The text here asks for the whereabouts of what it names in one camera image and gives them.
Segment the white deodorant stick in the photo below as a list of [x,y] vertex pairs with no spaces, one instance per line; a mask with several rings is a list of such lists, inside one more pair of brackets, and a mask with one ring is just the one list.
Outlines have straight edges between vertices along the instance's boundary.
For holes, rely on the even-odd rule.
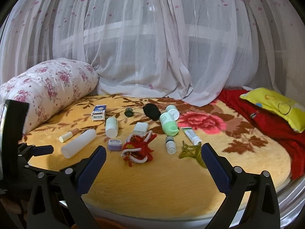
[[88,145],[96,137],[96,131],[94,129],[89,129],[83,134],[78,136],[76,139],[67,143],[61,148],[61,153],[65,158],[71,158],[77,154],[81,149]]
[[78,128],[75,128],[69,132],[67,132],[66,134],[64,135],[61,135],[59,137],[59,141],[61,143],[64,143],[65,141],[67,141],[68,139],[72,138],[73,136],[77,135],[79,133],[79,129]]

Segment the floral pillow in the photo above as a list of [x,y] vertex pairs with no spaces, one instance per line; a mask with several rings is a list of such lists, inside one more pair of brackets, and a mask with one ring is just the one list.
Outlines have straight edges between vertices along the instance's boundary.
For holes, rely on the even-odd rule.
[[66,58],[48,60],[0,86],[6,99],[30,104],[23,132],[29,133],[60,110],[89,94],[99,81],[88,63]]

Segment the blue gripper pad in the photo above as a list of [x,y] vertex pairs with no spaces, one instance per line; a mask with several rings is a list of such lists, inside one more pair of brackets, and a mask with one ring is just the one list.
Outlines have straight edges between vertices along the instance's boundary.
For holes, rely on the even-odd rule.
[[106,161],[106,155],[106,149],[102,146],[98,147],[91,155],[91,160],[86,164],[77,178],[77,193],[79,195],[89,192],[95,178]]
[[43,156],[43,155],[49,155],[52,154],[54,151],[53,146],[48,145],[48,146],[35,146],[31,148],[31,155],[34,157],[37,156]]
[[208,168],[219,192],[228,195],[231,190],[230,168],[233,168],[225,157],[220,157],[209,143],[201,148],[201,157]]

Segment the lip balm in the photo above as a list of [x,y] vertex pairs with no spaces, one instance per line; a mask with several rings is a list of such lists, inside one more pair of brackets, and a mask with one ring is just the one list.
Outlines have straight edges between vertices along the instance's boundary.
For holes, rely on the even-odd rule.
[[68,139],[70,139],[70,138],[72,138],[73,136],[77,135],[79,132],[80,132],[79,129],[78,129],[78,128],[75,128],[75,129],[73,129],[73,130],[67,132],[67,133],[64,134],[64,135],[61,135],[61,136],[59,137],[59,141],[60,141],[61,143],[64,143],[64,142],[67,141]]

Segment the dark green bottle cap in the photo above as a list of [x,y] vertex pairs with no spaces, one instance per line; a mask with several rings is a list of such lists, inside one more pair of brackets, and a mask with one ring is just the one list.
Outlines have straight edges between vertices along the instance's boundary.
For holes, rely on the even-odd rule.
[[128,107],[128,108],[125,109],[124,114],[125,114],[127,117],[132,117],[132,116],[134,115],[134,112],[133,112],[133,110],[132,110],[131,107]]

